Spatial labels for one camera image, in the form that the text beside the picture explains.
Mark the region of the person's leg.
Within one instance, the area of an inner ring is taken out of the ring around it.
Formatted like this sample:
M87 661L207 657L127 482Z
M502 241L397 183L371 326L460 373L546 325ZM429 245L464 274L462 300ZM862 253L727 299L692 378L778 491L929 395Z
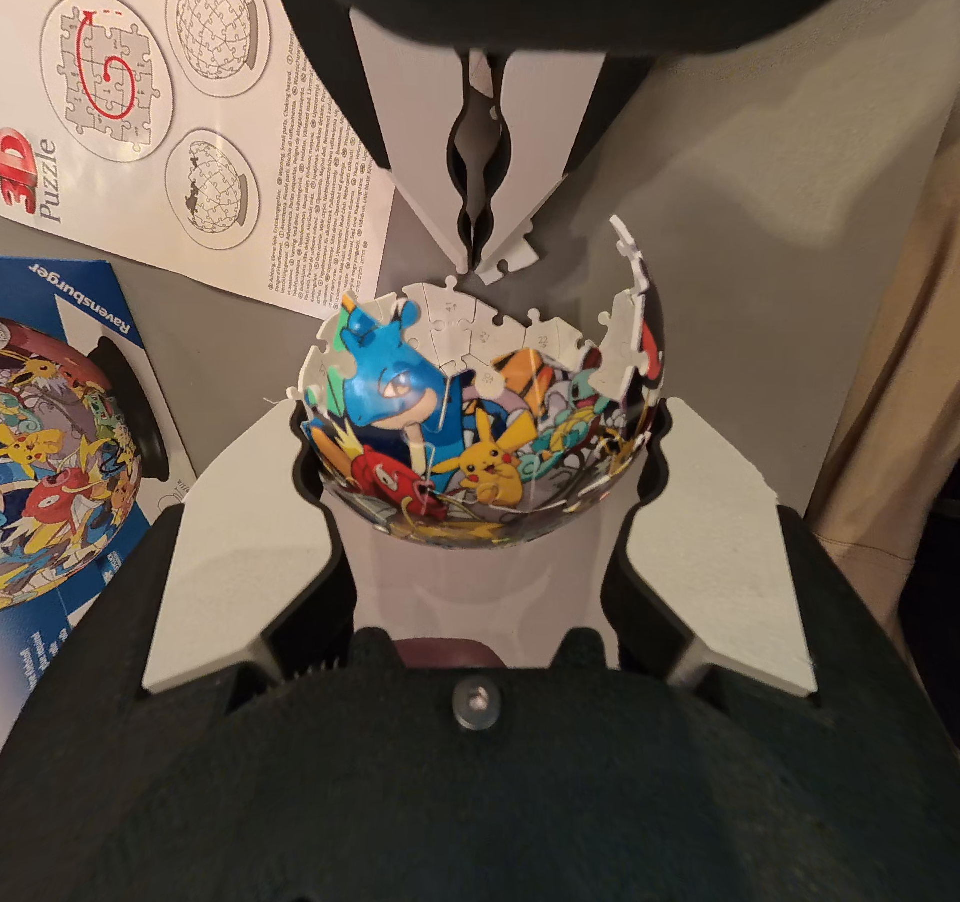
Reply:
M959 100L846 396L806 520L897 649L898 606L959 453Z

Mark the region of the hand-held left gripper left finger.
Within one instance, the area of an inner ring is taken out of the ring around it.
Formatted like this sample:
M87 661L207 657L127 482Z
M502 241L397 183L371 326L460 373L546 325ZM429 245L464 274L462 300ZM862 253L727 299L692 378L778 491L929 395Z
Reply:
M198 477L183 503L142 685L160 693L238 664L271 682L346 653L356 587L316 464L284 400Z

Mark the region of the blue puzzle box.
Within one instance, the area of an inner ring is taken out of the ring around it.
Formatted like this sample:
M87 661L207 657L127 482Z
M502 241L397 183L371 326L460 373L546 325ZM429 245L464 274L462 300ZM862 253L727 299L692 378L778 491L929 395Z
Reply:
M196 480L106 261L1 260L1 742Z

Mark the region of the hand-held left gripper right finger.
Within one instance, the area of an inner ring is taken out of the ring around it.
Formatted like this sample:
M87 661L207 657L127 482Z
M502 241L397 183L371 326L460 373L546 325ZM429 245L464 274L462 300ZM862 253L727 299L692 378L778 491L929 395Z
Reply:
M725 669L789 695L818 686L778 497L684 401L662 401L601 586L622 668L693 689Z

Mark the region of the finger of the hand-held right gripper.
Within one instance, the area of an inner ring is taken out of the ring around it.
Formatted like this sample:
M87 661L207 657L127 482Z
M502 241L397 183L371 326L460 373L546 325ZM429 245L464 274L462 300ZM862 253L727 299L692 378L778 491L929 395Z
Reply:
M492 197L491 248L531 220L567 175L604 53L516 51L507 56L500 111L510 130L506 179Z
M455 271L466 274L482 202L469 125L470 51L408 39L358 8L349 17L391 177Z

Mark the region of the partly built puzzle ball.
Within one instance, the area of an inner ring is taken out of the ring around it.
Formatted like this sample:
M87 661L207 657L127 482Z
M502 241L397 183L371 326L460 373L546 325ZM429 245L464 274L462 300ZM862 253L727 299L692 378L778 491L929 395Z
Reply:
M609 219L632 284L595 344L532 309L528 322L419 282L344 294L288 395L324 489L379 531L445 548L545 536L605 499L653 435L663 309L642 250Z

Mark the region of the white puzzle pieces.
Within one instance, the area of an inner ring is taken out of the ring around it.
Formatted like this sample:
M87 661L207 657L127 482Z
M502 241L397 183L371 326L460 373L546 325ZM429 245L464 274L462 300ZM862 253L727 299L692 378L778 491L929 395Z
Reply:
M506 179L512 157L510 130L500 111L506 56L471 49L466 58L469 90L466 123L457 146L466 165L466 213L469 220L469 271L486 285L539 259L528 241L531 220L520 224L499 248L492 248L495 214L492 199Z

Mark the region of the white instruction leaflet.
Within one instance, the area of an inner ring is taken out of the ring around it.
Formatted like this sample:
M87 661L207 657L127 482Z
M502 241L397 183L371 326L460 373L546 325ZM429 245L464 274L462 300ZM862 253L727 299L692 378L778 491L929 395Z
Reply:
M281 0L1 0L2 218L324 318L377 288L395 188Z

